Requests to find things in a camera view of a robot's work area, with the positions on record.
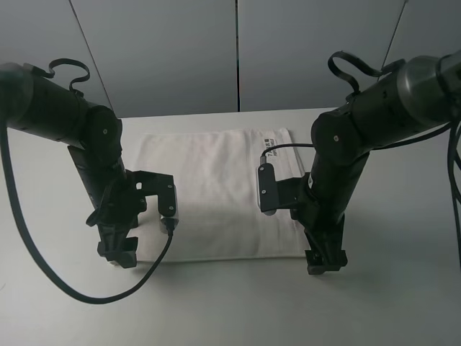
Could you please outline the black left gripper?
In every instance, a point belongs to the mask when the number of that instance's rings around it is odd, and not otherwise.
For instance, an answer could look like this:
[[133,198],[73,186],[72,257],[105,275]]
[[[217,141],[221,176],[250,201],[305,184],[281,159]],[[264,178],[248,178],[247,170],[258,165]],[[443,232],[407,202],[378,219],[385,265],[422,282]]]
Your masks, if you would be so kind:
[[94,207],[88,226],[97,226],[97,252],[106,261],[121,267],[136,267],[138,237],[127,234],[138,226],[138,214],[147,208],[146,198],[136,187],[138,177],[128,172],[125,178],[103,182],[96,177],[85,179],[85,189]]

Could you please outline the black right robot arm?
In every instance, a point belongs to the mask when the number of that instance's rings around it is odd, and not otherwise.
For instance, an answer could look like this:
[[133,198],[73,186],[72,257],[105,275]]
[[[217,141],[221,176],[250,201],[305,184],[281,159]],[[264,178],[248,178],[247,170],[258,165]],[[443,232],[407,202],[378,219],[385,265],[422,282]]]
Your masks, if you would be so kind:
[[460,167],[460,54],[418,56],[376,71],[350,62],[377,82],[355,87],[347,103],[318,116],[311,128],[312,169],[298,182],[292,217],[303,225],[310,275],[347,264],[342,249],[344,212],[374,150],[386,150],[449,133],[447,168]]

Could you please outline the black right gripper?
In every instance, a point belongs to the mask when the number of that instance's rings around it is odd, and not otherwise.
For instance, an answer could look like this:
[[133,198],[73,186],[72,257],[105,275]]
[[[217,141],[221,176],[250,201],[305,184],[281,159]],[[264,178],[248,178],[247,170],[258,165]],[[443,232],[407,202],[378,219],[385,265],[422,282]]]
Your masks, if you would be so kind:
[[342,249],[344,215],[335,214],[310,190],[310,172],[300,178],[297,186],[297,204],[290,209],[290,216],[304,228],[310,250],[305,251],[309,275],[322,275],[346,267],[348,258]]

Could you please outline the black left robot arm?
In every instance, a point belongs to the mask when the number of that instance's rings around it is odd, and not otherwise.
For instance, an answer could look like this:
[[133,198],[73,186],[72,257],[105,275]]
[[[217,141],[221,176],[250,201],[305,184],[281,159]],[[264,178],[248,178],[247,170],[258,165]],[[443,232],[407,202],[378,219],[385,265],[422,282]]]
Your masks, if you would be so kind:
[[94,212],[98,254],[124,268],[137,265],[137,227],[146,202],[126,170],[120,143],[122,122],[110,108],[87,102],[80,94],[16,63],[1,65],[1,117],[9,128],[67,144]]

